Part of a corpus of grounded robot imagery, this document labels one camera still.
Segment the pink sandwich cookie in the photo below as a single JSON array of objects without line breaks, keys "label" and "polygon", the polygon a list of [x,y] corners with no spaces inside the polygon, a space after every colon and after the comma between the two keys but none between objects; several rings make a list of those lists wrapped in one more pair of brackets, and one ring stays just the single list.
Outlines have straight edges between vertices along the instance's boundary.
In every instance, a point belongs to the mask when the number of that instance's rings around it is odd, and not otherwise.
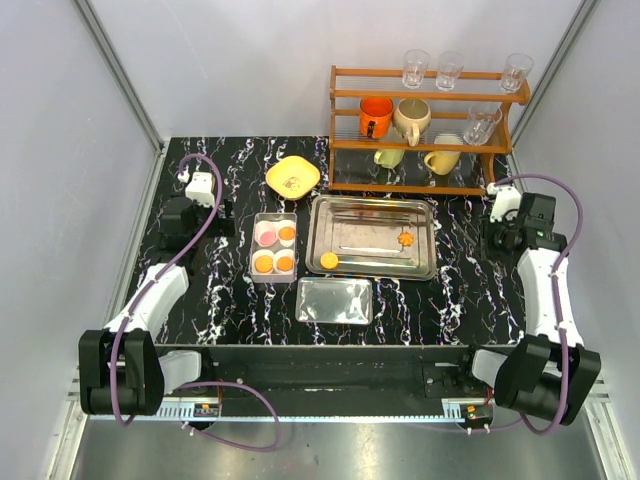
[{"label": "pink sandwich cookie", "polygon": [[277,239],[277,231],[273,229],[260,230],[256,235],[257,243],[263,247],[270,247]]}]

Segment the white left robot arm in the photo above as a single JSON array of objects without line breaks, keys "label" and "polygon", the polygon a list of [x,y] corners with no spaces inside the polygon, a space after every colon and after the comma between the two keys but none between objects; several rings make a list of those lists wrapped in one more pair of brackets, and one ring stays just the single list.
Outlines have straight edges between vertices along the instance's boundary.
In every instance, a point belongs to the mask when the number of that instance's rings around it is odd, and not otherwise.
[{"label": "white left robot arm", "polygon": [[159,355],[154,340],[195,275],[202,240],[235,235],[233,203],[213,210],[174,196],[160,215],[157,262],[120,313],[100,330],[79,339],[79,398],[89,415],[151,416],[165,395],[183,385],[196,396],[215,386],[216,372],[196,351]]}]

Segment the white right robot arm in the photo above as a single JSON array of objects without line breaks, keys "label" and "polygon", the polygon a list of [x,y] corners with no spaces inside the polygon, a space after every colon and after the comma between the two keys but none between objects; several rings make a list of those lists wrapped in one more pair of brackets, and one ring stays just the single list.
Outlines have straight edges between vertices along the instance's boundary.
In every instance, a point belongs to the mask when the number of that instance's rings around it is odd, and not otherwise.
[{"label": "white right robot arm", "polygon": [[526,333],[508,354],[476,349],[454,371],[466,396],[488,386],[497,405],[521,415],[569,425],[601,371],[599,353],[579,334],[568,292],[566,237],[554,232],[556,200],[490,184],[494,203],[483,218],[481,249],[490,260],[512,263],[525,297]]}]

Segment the orange sandwich cookie top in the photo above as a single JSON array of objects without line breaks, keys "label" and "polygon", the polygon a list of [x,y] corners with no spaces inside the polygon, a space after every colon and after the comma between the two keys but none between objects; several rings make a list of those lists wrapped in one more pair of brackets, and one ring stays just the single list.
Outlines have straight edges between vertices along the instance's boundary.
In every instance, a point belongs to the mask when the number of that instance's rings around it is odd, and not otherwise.
[{"label": "orange sandwich cookie top", "polygon": [[273,271],[274,260],[269,255],[260,255],[254,259],[254,267],[259,274],[269,274]]}]

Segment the orange flower cookie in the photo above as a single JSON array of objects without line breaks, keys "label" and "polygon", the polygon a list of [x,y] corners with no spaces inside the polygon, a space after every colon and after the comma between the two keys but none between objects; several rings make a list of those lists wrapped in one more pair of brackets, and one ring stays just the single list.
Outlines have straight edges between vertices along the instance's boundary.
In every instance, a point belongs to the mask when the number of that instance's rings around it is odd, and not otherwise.
[{"label": "orange flower cookie", "polygon": [[410,232],[402,232],[398,236],[397,240],[398,240],[398,243],[400,245],[402,245],[403,247],[410,247],[410,246],[413,245],[413,243],[415,241],[415,237]]}]

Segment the white cookie box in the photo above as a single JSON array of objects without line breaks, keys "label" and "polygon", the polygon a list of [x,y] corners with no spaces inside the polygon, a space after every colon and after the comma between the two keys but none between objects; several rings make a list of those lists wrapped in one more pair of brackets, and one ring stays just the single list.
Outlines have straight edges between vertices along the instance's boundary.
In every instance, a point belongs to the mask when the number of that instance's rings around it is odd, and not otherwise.
[{"label": "white cookie box", "polygon": [[[279,240],[278,230],[284,226],[294,227],[296,230],[295,239],[290,243],[283,243]],[[277,241],[270,247],[263,247],[256,241],[256,235],[260,230],[273,229],[277,231]],[[253,230],[251,235],[251,250],[249,257],[250,276],[254,283],[270,284],[291,284],[297,276],[297,216],[295,213],[263,212],[254,216]],[[254,267],[254,259],[260,255],[269,255],[274,260],[273,271],[269,274],[259,274]],[[276,260],[281,256],[290,256],[294,262],[294,268],[288,272],[280,272],[276,267]]]}]

